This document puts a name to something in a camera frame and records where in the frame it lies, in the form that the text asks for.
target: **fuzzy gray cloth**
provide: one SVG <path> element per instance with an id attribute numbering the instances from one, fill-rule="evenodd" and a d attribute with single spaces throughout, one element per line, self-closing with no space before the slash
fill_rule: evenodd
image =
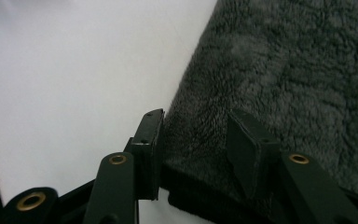
<path id="1" fill-rule="evenodd" d="M 232 203 L 269 217 L 226 160 L 231 108 L 358 194 L 358 0 L 218 1 L 167 114 L 162 185 L 216 213 Z"/>

